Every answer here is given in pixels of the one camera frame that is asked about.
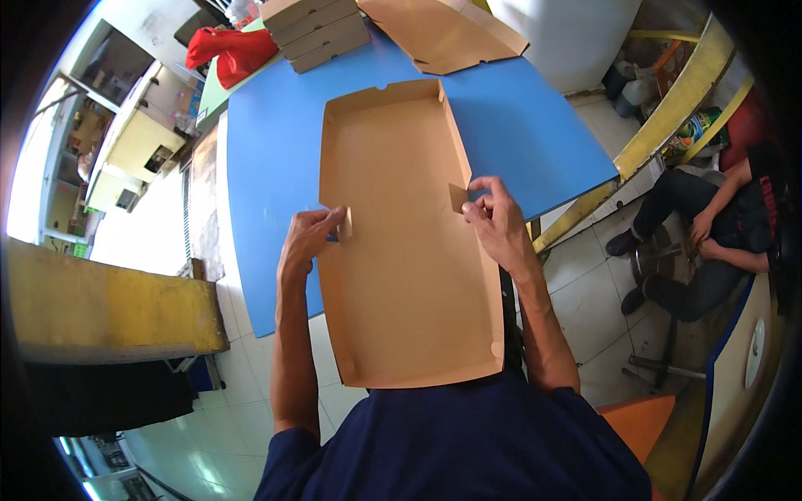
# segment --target window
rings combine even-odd
[[[142,47],[101,19],[71,74],[120,105],[153,61]]]

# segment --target navy blue shirt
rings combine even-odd
[[[584,398],[501,372],[373,390],[323,446],[276,434],[255,499],[651,499],[651,483]]]

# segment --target green table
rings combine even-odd
[[[242,31],[256,31],[264,30],[265,25],[262,24],[261,18],[255,19],[252,23],[246,26]],[[217,124],[217,119],[223,111],[229,108],[229,96],[238,88],[242,87],[245,82],[251,80],[256,74],[264,70],[271,64],[275,63],[284,56],[279,51],[261,68],[248,75],[234,87],[224,89],[220,87],[220,82],[217,80],[217,56],[212,59],[209,65],[209,75],[206,77],[206,84],[204,85],[203,94],[200,95],[200,106],[198,107],[198,117],[195,122],[195,128],[201,132],[208,132],[212,127]]]

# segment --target seated person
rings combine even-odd
[[[727,172],[721,188],[680,170],[667,171],[646,195],[632,227],[607,242],[611,256],[623,256],[673,212],[693,220],[691,243],[704,260],[686,285],[654,274],[630,290],[621,311],[630,315],[651,299],[681,321],[696,321],[721,304],[746,273],[768,272],[774,243],[776,197],[784,184],[776,176],[779,159],[764,142]]]
[[[275,435],[255,499],[651,499],[649,475],[579,395],[520,208],[497,177],[469,185],[482,188],[463,213],[517,285],[529,382],[518,353],[486,378],[373,390],[321,446],[306,275],[345,208],[301,212],[277,271]]]

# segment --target open cardboard box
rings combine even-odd
[[[466,0],[357,0],[422,73],[447,75],[520,56],[529,42]]]
[[[318,271],[342,383],[438,386],[501,371],[498,265],[452,210],[471,178],[442,83],[365,89],[326,104],[320,202],[350,233]]]

